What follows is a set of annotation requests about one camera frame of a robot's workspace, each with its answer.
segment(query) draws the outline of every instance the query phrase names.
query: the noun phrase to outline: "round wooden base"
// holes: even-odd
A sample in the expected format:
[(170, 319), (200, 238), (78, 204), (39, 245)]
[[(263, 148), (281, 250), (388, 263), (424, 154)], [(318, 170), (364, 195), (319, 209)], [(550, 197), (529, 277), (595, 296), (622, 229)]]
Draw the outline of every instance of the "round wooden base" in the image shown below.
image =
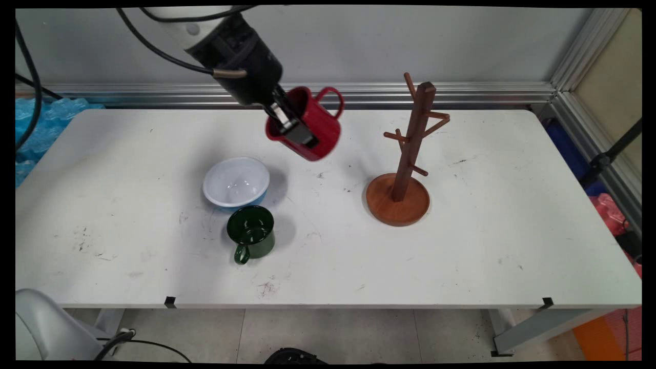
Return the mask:
[(367, 205), (379, 221), (402, 227), (421, 219), (428, 211), (430, 197), (426, 188), (418, 180), (410, 178), (405, 198), (392, 201), (392, 185), (396, 173), (388, 173), (374, 178), (367, 187)]

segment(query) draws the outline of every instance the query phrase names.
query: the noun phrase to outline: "green mug handle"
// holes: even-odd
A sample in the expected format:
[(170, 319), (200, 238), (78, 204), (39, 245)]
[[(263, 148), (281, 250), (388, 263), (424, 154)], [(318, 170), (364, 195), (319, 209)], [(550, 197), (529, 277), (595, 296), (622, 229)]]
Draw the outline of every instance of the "green mug handle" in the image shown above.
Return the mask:
[[(243, 260), (241, 260), (241, 254), (244, 249), (246, 249), (246, 252), (244, 253)], [(246, 264), (246, 262), (250, 257), (251, 257), (251, 253), (248, 251), (248, 245), (237, 244), (237, 251), (235, 251), (235, 263), (244, 265)]]

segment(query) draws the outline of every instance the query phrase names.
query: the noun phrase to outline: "red object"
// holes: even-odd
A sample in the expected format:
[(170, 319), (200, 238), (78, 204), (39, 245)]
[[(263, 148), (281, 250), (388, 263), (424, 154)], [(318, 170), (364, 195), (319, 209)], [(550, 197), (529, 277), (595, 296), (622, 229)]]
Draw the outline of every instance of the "red object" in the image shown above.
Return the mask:
[[(339, 97), (339, 109), (334, 116), (321, 106), (319, 101), (328, 93), (334, 92)], [(344, 98), (342, 94), (334, 87), (326, 87), (316, 98), (312, 97), (312, 92), (307, 87), (296, 87), (287, 93), (287, 98), (302, 107), (301, 119), (308, 126), (310, 132), (319, 141), (313, 148), (308, 148), (303, 144), (297, 144), (281, 135), (274, 127), (271, 118), (266, 120), (266, 136), (272, 141), (280, 141), (288, 148), (292, 149), (303, 158), (314, 162), (328, 155), (337, 145), (341, 128), (337, 120), (344, 111)]]
[(626, 232), (625, 226), (628, 227), (628, 222), (626, 224), (626, 218), (619, 210), (615, 201), (609, 194), (600, 194), (599, 196), (590, 196), (590, 201), (594, 205), (597, 212), (606, 223), (608, 230), (611, 231), (613, 236), (619, 236)]

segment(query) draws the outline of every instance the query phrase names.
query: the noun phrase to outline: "blue bubble wrap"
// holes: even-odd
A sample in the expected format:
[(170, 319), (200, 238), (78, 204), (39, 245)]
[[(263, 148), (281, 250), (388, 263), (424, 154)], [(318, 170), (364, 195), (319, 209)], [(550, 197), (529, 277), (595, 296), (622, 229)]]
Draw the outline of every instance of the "blue bubble wrap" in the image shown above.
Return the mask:
[[(16, 141), (25, 133), (34, 113), (35, 99), (16, 99)], [(41, 103), (39, 121), (28, 140), (16, 153), (16, 188), (62, 134), (70, 121), (86, 109), (105, 109), (102, 104), (89, 104), (83, 98), (62, 98), (49, 104)]]

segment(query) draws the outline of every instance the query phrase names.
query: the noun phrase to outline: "floor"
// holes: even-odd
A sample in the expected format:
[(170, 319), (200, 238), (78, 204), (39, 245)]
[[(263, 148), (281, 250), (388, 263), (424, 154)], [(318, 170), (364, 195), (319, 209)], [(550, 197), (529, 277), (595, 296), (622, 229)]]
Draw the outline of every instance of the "floor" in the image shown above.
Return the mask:
[[(94, 324), (98, 309), (69, 309)], [(532, 311), (514, 311), (516, 321)], [(585, 360), (573, 333), (493, 358), (493, 330), (481, 310), (366, 309), (127, 309), (121, 327), (135, 339), (169, 345), (192, 362), (261, 364), (276, 350), (294, 347), (329, 364), (384, 362), (504, 362)], [(115, 358), (133, 361), (181, 361), (166, 349), (126, 343)]]

